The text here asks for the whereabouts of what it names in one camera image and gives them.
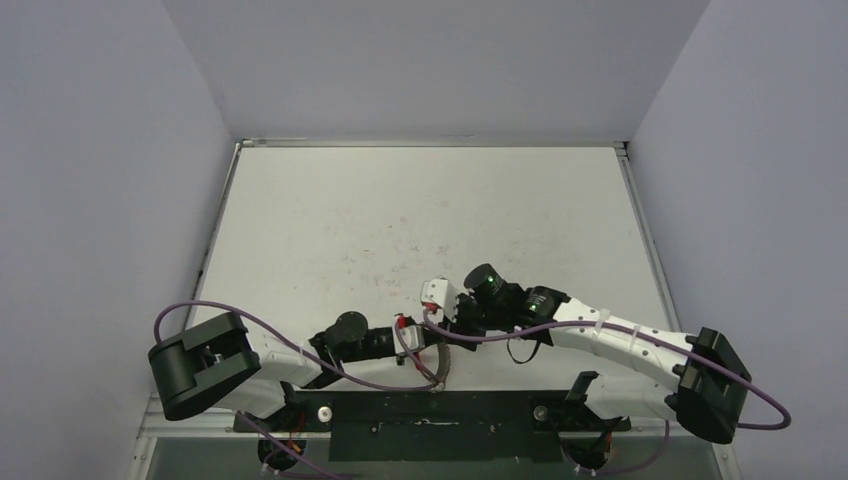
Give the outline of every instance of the gray wall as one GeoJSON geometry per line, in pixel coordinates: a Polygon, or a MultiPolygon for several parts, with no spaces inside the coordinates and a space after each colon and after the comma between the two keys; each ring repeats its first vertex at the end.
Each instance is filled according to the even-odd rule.
{"type": "Polygon", "coordinates": [[[232,153],[158,0],[0,6],[3,478],[126,474],[232,153]]]}
{"type": "Polygon", "coordinates": [[[707,0],[163,0],[233,132],[624,140],[707,0]]]}
{"type": "Polygon", "coordinates": [[[794,414],[738,435],[746,478],[848,468],[846,47],[844,0],[713,0],[630,149],[681,323],[728,334],[794,414]]]}

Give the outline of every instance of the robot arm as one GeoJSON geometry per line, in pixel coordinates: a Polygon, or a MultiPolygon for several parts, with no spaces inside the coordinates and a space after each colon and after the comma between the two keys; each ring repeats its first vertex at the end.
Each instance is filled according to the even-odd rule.
{"type": "MultiPolygon", "coordinates": [[[[239,315],[227,312],[161,341],[147,356],[168,420],[211,407],[266,418],[286,405],[284,385],[315,390],[342,378],[304,352],[341,371],[351,362],[391,357],[400,362],[405,350],[398,335],[418,352],[426,346],[423,330],[418,324],[369,329],[362,314],[346,312],[293,350],[259,325],[246,326],[239,315]]],[[[435,343],[434,334],[427,338],[427,345],[435,343]]]]}
{"type": "MultiPolygon", "coordinates": [[[[508,283],[489,264],[474,269],[464,286],[467,294],[441,278],[423,285],[421,301],[431,311],[442,311],[441,328],[468,335],[459,340],[448,338],[448,343],[474,351],[481,343],[475,337],[484,337],[489,331],[512,333],[569,322],[562,328],[536,329],[525,338],[583,350],[643,374],[612,378],[597,372],[581,373],[566,398],[576,415],[602,424],[629,416],[674,419],[707,441],[732,441],[747,390],[679,352],[637,337],[635,332],[641,329],[654,339],[682,352],[694,352],[750,380],[720,333],[702,329],[696,337],[646,329],[563,292],[508,283]]],[[[246,327],[238,314],[228,312],[161,341],[150,350],[148,359],[167,419],[185,419],[213,406],[266,418],[286,405],[284,385],[321,389],[341,378],[338,371],[345,363],[402,359],[405,350],[398,336],[413,353],[443,341],[437,333],[414,323],[398,329],[369,329],[364,316],[347,312],[308,341],[286,345],[259,325],[246,327]]]]}
{"type": "MultiPolygon", "coordinates": [[[[523,289],[508,283],[489,264],[474,269],[464,286],[468,294],[459,293],[445,279],[425,282],[422,287],[422,303],[430,310],[443,312],[441,326],[445,330],[485,336],[492,330],[510,333],[577,320],[583,326],[547,329],[525,338],[583,350],[644,375],[609,377],[584,372],[575,387],[580,384],[586,406],[600,419],[632,416],[676,420],[710,442],[732,441],[747,390],[680,353],[636,335],[641,331],[697,353],[750,381],[750,374],[720,333],[705,328],[696,337],[637,325],[548,287],[523,289]],[[633,333],[602,328],[605,325],[633,333]]],[[[478,345],[451,339],[448,342],[472,351],[478,345]]]]}

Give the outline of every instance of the black cable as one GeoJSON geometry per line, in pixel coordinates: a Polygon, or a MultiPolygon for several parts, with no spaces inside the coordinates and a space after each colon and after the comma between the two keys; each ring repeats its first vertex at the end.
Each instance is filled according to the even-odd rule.
{"type": "Polygon", "coordinates": [[[536,354],[539,353],[539,347],[542,345],[542,342],[537,340],[536,346],[533,347],[533,353],[530,354],[530,356],[527,358],[527,360],[516,360],[515,355],[512,354],[512,350],[510,350],[510,348],[509,348],[510,340],[512,340],[512,339],[510,338],[509,340],[506,341],[506,351],[507,351],[507,353],[509,353],[509,358],[511,358],[512,362],[515,363],[516,365],[524,365],[525,363],[529,363],[530,360],[533,360],[533,358],[536,357],[536,354]]]}

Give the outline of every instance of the white zip tie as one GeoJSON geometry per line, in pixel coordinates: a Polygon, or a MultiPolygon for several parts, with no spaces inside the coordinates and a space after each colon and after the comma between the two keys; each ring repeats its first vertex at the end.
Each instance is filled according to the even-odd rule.
{"type": "Polygon", "coordinates": [[[601,336],[601,328],[603,328],[604,322],[609,320],[609,318],[610,318],[610,311],[606,308],[600,309],[600,311],[598,313],[598,321],[595,323],[595,330],[592,331],[592,353],[594,353],[595,356],[598,356],[598,357],[601,356],[598,353],[598,349],[596,348],[596,346],[598,345],[598,337],[601,336]]]}

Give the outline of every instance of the white cable tie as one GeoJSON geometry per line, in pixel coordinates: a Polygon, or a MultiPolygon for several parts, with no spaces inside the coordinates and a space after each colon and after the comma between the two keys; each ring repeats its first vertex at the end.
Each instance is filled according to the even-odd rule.
{"type": "Polygon", "coordinates": [[[604,322],[609,320],[610,311],[606,308],[602,308],[598,313],[598,321],[595,323],[595,330],[592,331],[592,353],[595,356],[600,356],[598,353],[598,349],[596,348],[598,345],[598,338],[601,336],[601,328],[604,327],[604,322]]]}
{"type": "Polygon", "coordinates": [[[636,324],[633,326],[633,333],[630,334],[630,345],[627,347],[627,353],[630,354],[630,368],[636,370],[636,355],[633,355],[633,347],[636,345],[636,336],[639,335],[639,330],[642,325],[636,324]]]}

